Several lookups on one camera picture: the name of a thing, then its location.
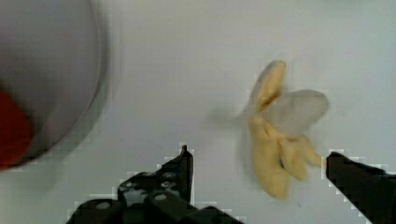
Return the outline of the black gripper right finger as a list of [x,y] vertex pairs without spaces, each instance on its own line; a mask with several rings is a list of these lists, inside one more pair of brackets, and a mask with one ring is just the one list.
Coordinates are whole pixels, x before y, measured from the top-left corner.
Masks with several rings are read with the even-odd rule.
[[395,224],[395,175],[332,152],[326,177],[373,224]]

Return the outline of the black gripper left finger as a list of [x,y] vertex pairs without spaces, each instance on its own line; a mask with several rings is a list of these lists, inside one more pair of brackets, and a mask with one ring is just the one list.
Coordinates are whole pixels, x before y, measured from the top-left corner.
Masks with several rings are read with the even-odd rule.
[[191,204],[193,156],[187,146],[155,172],[123,181],[116,199],[82,203],[66,224],[244,224],[209,205]]

